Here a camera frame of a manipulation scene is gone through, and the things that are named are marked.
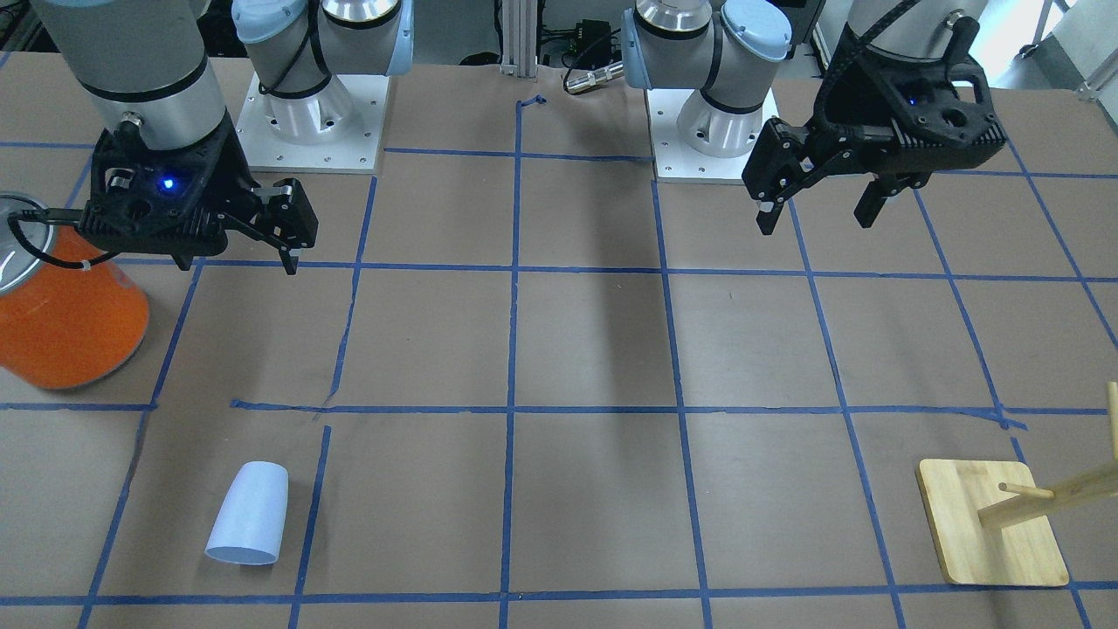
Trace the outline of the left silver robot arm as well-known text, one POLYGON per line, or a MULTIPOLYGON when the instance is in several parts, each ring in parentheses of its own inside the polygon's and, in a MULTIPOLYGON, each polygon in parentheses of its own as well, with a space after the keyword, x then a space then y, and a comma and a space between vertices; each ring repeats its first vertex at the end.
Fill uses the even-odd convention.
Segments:
POLYGON ((770 235, 783 207, 826 177, 870 174, 854 208, 872 226, 890 197, 937 171, 982 166, 1007 135, 970 56, 983 1, 855 1, 803 125, 762 103, 793 42, 767 1, 636 1, 620 36, 625 79, 690 92, 678 128, 710 156, 747 155, 743 187, 770 235))

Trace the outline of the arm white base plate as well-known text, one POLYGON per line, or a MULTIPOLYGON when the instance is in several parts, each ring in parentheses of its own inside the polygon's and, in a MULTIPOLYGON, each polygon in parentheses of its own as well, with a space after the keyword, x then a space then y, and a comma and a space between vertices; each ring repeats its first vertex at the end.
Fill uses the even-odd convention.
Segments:
POLYGON ((773 90, 751 113, 728 113, 698 89, 646 93, 656 177, 669 183, 740 184, 762 123, 777 115, 773 90))
POLYGON ((372 175, 383 139, 391 80, 379 75, 333 76, 315 95, 280 99, 252 84, 236 123, 254 171, 372 175))

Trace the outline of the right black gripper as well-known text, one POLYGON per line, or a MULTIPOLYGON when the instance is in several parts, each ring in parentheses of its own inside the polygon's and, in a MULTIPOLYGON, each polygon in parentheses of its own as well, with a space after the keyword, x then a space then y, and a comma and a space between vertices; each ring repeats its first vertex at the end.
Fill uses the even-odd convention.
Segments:
POLYGON ((299 179, 257 188, 231 116, 187 147, 152 150, 122 123, 103 130, 92 160, 80 237, 107 252, 172 256, 187 270, 195 256, 226 250, 227 228, 249 223, 280 251, 287 275, 316 240, 319 220, 299 179))

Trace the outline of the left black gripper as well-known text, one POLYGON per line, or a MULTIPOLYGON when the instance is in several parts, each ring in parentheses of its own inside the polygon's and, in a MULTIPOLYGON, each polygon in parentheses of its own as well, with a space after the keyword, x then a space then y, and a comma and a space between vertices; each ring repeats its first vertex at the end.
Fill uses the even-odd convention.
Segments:
POLYGON ((869 230, 887 200, 927 184, 928 174, 917 172, 982 166, 1005 147, 989 83, 968 55, 979 23, 960 25, 931 61, 871 46, 855 55, 859 37, 844 28, 813 120, 766 120, 743 166, 762 235, 773 234, 788 199, 826 177, 875 174, 854 208, 869 230))

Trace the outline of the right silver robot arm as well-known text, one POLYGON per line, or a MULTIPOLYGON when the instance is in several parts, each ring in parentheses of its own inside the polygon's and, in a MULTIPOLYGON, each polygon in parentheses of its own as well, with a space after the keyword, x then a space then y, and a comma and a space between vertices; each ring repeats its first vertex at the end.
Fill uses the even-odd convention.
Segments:
POLYGON ((380 127, 360 82, 411 69, 411 1, 235 1, 235 34, 257 85, 235 123, 198 28, 201 1, 35 1, 104 130, 79 210, 3 194, 3 245, 34 263, 88 270, 120 252, 161 254, 188 270, 228 231, 275 248, 285 271, 312 248, 318 218, 297 179, 256 183, 241 147, 259 121, 280 170, 305 149, 323 169, 372 166, 380 127))

